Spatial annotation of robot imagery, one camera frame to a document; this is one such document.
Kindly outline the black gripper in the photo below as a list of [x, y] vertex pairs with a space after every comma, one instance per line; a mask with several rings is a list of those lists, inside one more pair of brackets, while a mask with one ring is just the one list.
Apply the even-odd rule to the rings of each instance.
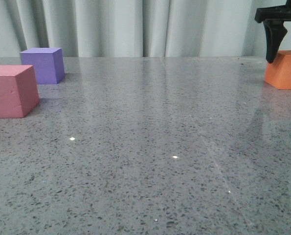
[[254, 19], [257, 23], [263, 22], [267, 40], [266, 60], [272, 63], [287, 34], [284, 21], [291, 21], [291, 0], [287, 0], [285, 5], [257, 8]]

